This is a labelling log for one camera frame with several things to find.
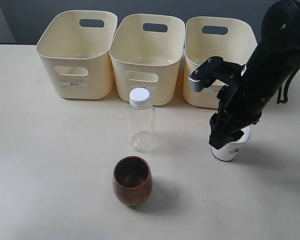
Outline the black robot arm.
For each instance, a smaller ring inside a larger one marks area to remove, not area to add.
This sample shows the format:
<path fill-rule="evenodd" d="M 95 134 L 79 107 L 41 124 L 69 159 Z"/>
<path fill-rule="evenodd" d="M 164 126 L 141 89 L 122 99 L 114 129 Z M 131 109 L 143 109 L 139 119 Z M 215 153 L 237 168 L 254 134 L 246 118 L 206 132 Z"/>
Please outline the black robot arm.
<path fill-rule="evenodd" d="M 243 136 L 256 124 L 274 95 L 277 104 L 288 102 L 292 79 L 300 69 L 300 1 L 280 0 L 264 15 L 261 40 L 247 63 L 225 61 L 210 74 L 226 83 L 217 95 L 219 107 L 210 119 L 209 144 L 219 150 Z"/>

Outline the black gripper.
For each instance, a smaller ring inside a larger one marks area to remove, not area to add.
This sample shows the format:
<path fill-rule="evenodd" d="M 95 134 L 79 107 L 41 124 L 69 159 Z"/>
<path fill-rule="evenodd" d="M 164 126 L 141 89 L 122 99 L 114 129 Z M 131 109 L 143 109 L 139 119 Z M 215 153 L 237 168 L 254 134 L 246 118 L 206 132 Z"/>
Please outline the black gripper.
<path fill-rule="evenodd" d="M 288 57 L 251 57 L 240 75 L 218 94 L 218 113 L 209 121 L 209 144 L 219 150 L 239 140 L 243 136 L 241 129 L 260 119 L 276 92 L 278 104 L 288 102 L 289 86 Z"/>

